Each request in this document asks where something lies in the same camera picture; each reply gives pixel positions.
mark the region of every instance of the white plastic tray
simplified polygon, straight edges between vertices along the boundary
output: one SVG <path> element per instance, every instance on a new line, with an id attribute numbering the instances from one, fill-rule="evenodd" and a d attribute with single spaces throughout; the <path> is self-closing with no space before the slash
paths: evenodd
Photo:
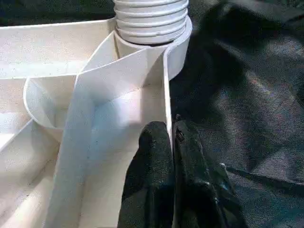
<path id="1" fill-rule="evenodd" d="M 114 19 L 0 28 L 1 228 L 116 227 L 142 128 L 171 136 L 187 20 L 159 47 L 122 40 Z"/>

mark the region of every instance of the ribbed white hose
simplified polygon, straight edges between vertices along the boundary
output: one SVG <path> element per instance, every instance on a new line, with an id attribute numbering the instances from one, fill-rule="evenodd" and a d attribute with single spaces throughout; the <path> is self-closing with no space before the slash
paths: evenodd
<path id="1" fill-rule="evenodd" d="M 120 36 L 137 44 L 167 43 L 186 28 L 189 0 L 114 0 Z"/>

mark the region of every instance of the dark cloth background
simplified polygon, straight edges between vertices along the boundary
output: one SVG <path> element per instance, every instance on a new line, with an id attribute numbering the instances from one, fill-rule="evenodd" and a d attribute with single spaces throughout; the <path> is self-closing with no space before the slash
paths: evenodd
<path id="1" fill-rule="evenodd" d="M 228 168 L 251 228 L 304 227 L 304 9 L 299 0 L 190 0 L 172 114 Z M 0 0 L 0 24 L 106 19 L 110 0 Z"/>

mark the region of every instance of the black fabric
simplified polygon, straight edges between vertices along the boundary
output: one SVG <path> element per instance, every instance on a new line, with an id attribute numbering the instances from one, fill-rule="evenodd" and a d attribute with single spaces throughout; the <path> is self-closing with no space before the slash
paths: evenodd
<path id="1" fill-rule="evenodd" d="M 175 175 L 170 140 L 163 122 L 145 126 L 126 174 L 119 228 L 170 228 Z"/>
<path id="2" fill-rule="evenodd" d="M 254 6 L 205 15 L 171 81 L 172 112 L 194 120 L 206 154 L 226 164 L 249 227 L 303 227 L 303 20 Z"/>

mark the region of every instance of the plastic compartment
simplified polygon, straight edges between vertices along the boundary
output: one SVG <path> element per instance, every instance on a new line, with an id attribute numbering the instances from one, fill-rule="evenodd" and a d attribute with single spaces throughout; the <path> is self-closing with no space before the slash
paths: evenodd
<path id="1" fill-rule="evenodd" d="M 139 50 L 78 76 L 45 227 L 116 226 L 125 172 L 142 128 L 171 121 L 163 51 Z"/>
<path id="2" fill-rule="evenodd" d="M 63 130 L 76 76 L 28 78 L 24 86 L 24 104 L 40 125 Z"/>
<path id="3" fill-rule="evenodd" d="M 58 149 L 58 141 L 30 120 L 0 150 L 2 228 L 41 227 Z"/>
<path id="4" fill-rule="evenodd" d="M 45 43 L 39 43 L 38 37 L 42 31 L 51 31 L 61 25 L 0 28 L 5 32 L 10 30 L 11 36 L 17 37 L 12 43 L 4 42 L 0 54 L 2 50 L 8 52 L 8 46 L 14 50 L 11 52 L 21 52 L 20 59 L 16 57 L 20 65 L 15 70 L 10 68 L 16 63 L 14 56 L 9 54 L 9 58 L 1 59 L 0 66 L 3 68 L 0 68 L 0 78 L 29 77 L 27 84 L 34 85 L 35 89 L 26 86 L 24 99 L 27 105 L 38 105 L 38 109 L 33 109 L 31 113 L 33 116 L 36 116 L 36 110 L 44 108 L 43 101 L 48 101 L 46 95 L 56 100 L 50 94 L 57 96 L 68 92 L 59 90 L 61 79 L 72 80 L 68 83 L 71 87 L 75 84 L 66 118 L 65 115 L 59 115 L 63 117 L 62 121 L 55 121 L 51 125 L 38 119 L 39 124 L 30 120 L 20 129 L 21 124 L 2 147 L 1 181 L 7 187 L 0 188 L 0 205 L 6 208 L 0 215 L 1 228 L 115 227 L 125 171 L 137 150 L 143 126 L 150 121 L 165 121 L 168 133 L 171 134 L 168 78 L 176 76 L 183 66 L 192 30 L 190 19 L 187 17 L 185 32 L 180 37 L 160 47 L 128 43 L 116 31 L 108 34 L 102 32 L 101 36 L 104 37 L 100 38 L 99 33 L 104 24 L 105 21 L 93 21 L 62 25 L 71 28 L 70 31 L 59 32 L 65 34 L 64 41 L 69 45 L 76 44 L 72 50 L 71 46 L 67 48 L 68 53 L 73 53 L 76 60 L 81 59 L 84 63 L 77 65 L 75 62 L 77 67 L 72 71 L 64 71 L 64 74 L 52 65 L 57 54 L 46 53 L 49 57 L 45 60 L 36 58 L 38 65 L 46 64 L 44 71 L 34 67 L 35 56 L 27 59 L 35 55 L 32 52 L 36 52 L 37 56 L 45 54 L 44 51 L 52 52 Z M 31 36 L 37 43 L 33 44 L 28 39 L 29 34 L 24 32 L 27 30 L 32 32 Z M 33 50 L 27 50 L 29 56 L 18 46 L 22 39 L 26 40 L 20 45 L 22 48 L 25 44 L 33 44 Z M 81 50 L 84 46 L 93 54 L 85 54 L 82 58 L 84 55 Z M 27 63 L 34 67 L 32 71 Z M 48 68 L 48 64 L 54 67 L 54 71 L 51 76 L 45 77 L 45 73 L 52 69 Z M 74 70 L 80 72 L 76 78 Z M 12 104 L 17 99 L 16 103 L 20 104 L 22 110 L 20 113 L 25 113 L 21 95 L 25 79 L 13 81 L 18 80 L 21 92 L 19 96 L 10 97 L 14 97 Z M 10 97 L 0 97 L 0 102 L 7 103 Z M 53 134 L 57 130 L 62 132 L 62 129 L 62 138 Z M 59 141 L 62 143 L 53 181 Z"/>
<path id="5" fill-rule="evenodd" d="M 76 75 L 115 19 L 0 28 L 0 78 Z"/>

